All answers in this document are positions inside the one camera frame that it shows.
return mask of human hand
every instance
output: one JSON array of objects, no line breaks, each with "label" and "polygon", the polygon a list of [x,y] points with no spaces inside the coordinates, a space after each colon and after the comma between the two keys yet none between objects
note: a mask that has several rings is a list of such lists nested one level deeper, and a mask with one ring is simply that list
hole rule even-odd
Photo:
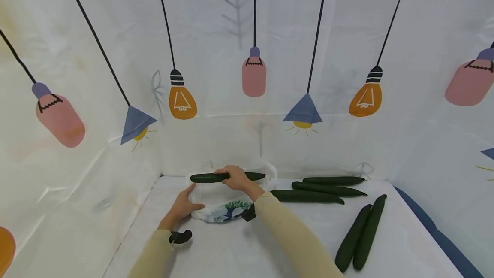
[{"label": "human hand", "polygon": [[247,178],[244,170],[236,165],[227,165],[226,167],[214,171],[215,174],[230,174],[230,178],[221,181],[229,188],[237,191],[242,191],[247,194],[251,200],[256,202],[258,197],[264,194],[264,190],[258,184]]},{"label": "human hand", "polygon": [[173,203],[168,214],[161,220],[158,229],[171,231],[180,220],[190,215],[191,212],[204,208],[204,204],[194,204],[189,201],[189,194],[194,190],[195,186],[195,183],[191,184],[187,189],[178,194],[175,203]]},{"label": "human hand", "polygon": [[222,181],[225,185],[233,190],[243,191],[251,183],[244,170],[236,165],[227,165],[226,167],[214,171],[215,174],[230,174],[230,178]]}]

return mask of lamp cord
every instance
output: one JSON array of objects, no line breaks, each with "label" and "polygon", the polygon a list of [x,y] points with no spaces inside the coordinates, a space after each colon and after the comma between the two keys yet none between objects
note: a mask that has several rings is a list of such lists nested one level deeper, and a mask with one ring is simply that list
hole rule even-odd
[{"label": "lamp cord", "polygon": [[92,32],[92,34],[94,36],[94,39],[96,40],[96,42],[97,42],[97,44],[99,46],[99,49],[100,49],[101,53],[103,54],[103,57],[106,60],[106,63],[108,65],[108,68],[110,68],[111,75],[113,75],[113,79],[115,79],[115,82],[117,83],[118,89],[120,89],[120,92],[122,93],[122,96],[125,99],[125,102],[127,103],[127,105],[130,106],[129,99],[127,99],[127,96],[124,93],[124,90],[122,89],[122,86],[120,85],[120,82],[118,82],[118,79],[117,79],[117,76],[115,75],[115,72],[113,70],[113,67],[111,67],[110,60],[108,60],[108,57],[106,56],[105,50],[103,49],[103,46],[101,45],[101,42],[99,41],[98,35],[94,31],[94,28],[93,28],[93,26],[91,24],[90,19],[87,17],[87,14],[86,14],[86,11],[84,10],[84,7],[82,7],[81,1],[80,0],[75,0],[75,1],[77,1],[77,5],[79,5],[79,8],[81,9],[82,15],[84,15],[84,18],[85,18],[87,24],[89,25],[89,27],[91,29],[91,32]]},{"label": "lamp cord", "polygon": [[254,0],[254,47],[256,46],[257,36],[257,0]]},{"label": "lamp cord", "polygon": [[314,69],[314,59],[316,58],[317,40],[319,38],[319,28],[321,27],[321,18],[322,18],[322,9],[323,8],[324,8],[324,0],[321,0],[321,9],[319,10],[319,20],[317,21],[316,41],[314,43],[314,53],[312,54],[312,63],[310,66],[309,82],[307,84],[307,93],[309,93],[310,82],[312,80],[312,70]]},{"label": "lamp cord", "polygon": [[35,84],[36,83],[36,80],[34,79],[33,75],[29,72],[28,67],[26,67],[26,65],[19,58],[19,55],[17,55],[17,52],[15,51],[14,47],[12,46],[12,44],[10,44],[10,41],[7,39],[7,37],[5,36],[5,34],[3,33],[3,31],[1,31],[1,28],[0,28],[0,35],[3,38],[3,40],[5,41],[5,43],[7,44],[7,46],[10,48],[10,51],[12,51],[12,54],[14,55],[15,59],[17,60],[17,62],[24,68],[24,71],[26,71],[26,74],[32,80],[33,84]]},{"label": "lamp cord", "polygon": [[173,56],[172,36],[170,35],[170,27],[168,26],[168,18],[166,17],[165,2],[163,0],[161,0],[161,6],[163,8],[163,15],[165,15],[166,32],[168,33],[168,42],[170,43],[170,54],[172,54],[173,70],[176,70],[175,69],[175,56]]},{"label": "lamp cord", "polygon": [[381,57],[383,56],[384,47],[386,46],[386,42],[388,41],[389,32],[391,31],[391,27],[393,26],[393,22],[395,20],[396,12],[398,11],[398,7],[400,5],[400,1],[401,0],[398,0],[398,3],[396,4],[396,8],[395,8],[395,11],[393,13],[393,18],[391,18],[391,23],[389,24],[389,28],[388,28],[388,32],[386,34],[386,38],[384,38],[383,47],[381,48],[381,53],[379,54],[379,58],[377,59],[376,66],[379,66],[379,62],[381,61]]}]

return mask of forearm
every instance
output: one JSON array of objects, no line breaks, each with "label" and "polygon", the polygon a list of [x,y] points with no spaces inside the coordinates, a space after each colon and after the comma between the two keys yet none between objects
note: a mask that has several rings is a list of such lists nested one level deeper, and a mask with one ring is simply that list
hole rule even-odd
[{"label": "forearm", "polygon": [[169,230],[153,232],[127,278],[163,278],[166,261],[173,251],[168,242],[171,234]]},{"label": "forearm", "polygon": [[344,278],[317,236],[276,197],[264,193],[254,206],[300,278]]}]

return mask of black wrist strap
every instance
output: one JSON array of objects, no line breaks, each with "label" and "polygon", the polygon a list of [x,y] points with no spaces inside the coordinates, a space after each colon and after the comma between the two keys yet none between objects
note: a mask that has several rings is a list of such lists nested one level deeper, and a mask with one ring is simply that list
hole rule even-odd
[{"label": "black wrist strap", "polygon": [[248,209],[244,210],[241,216],[247,222],[254,219],[256,217],[256,208],[254,207],[254,204],[252,204]]},{"label": "black wrist strap", "polygon": [[184,233],[172,231],[172,235],[168,238],[170,244],[183,244],[192,238],[191,230],[185,230]]}]

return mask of green cucumber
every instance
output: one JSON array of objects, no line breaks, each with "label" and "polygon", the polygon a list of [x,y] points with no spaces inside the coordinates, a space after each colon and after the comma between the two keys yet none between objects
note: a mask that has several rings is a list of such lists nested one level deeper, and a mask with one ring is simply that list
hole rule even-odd
[{"label": "green cucumber", "polygon": [[317,191],[330,193],[334,196],[366,196],[367,194],[357,189],[329,186],[328,184],[309,184],[300,183],[299,181],[294,181],[292,183],[292,188],[295,190],[307,190],[307,191]]},{"label": "green cucumber", "polygon": [[273,190],[271,191],[280,202],[312,202],[312,203],[339,203],[345,201],[329,193],[304,190]]},{"label": "green cucumber", "polygon": [[[266,177],[266,174],[253,173],[253,172],[246,172],[246,175],[247,178],[249,178],[252,181],[258,181]],[[193,183],[210,184],[210,183],[221,183],[222,181],[228,178],[230,178],[230,174],[228,173],[225,174],[207,173],[207,174],[194,174],[190,177],[190,180]]]},{"label": "green cucumber", "polygon": [[345,272],[352,262],[355,247],[357,246],[358,239],[360,238],[362,230],[364,229],[367,217],[371,212],[371,207],[372,205],[368,204],[366,207],[360,210],[360,213],[358,213],[358,216],[355,219],[352,227],[346,234],[345,239],[341,242],[340,248],[337,252],[337,256],[334,259],[335,264],[341,272]]},{"label": "green cucumber", "polygon": [[360,239],[358,239],[358,244],[355,248],[355,253],[353,254],[353,267],[357,271],[361,271],[367,261],[387,197],[386,194],[383,194],[376,199],[367,218],[367,222],[365,223],[365,227],[362,230]]},{"label": "green cucumber", "polygon": [[362,177],[355,176],[337,176],[337,177],[307,177],[302,180],[308,184],[334,184],[337,186],[353,186],[365,181]]}]

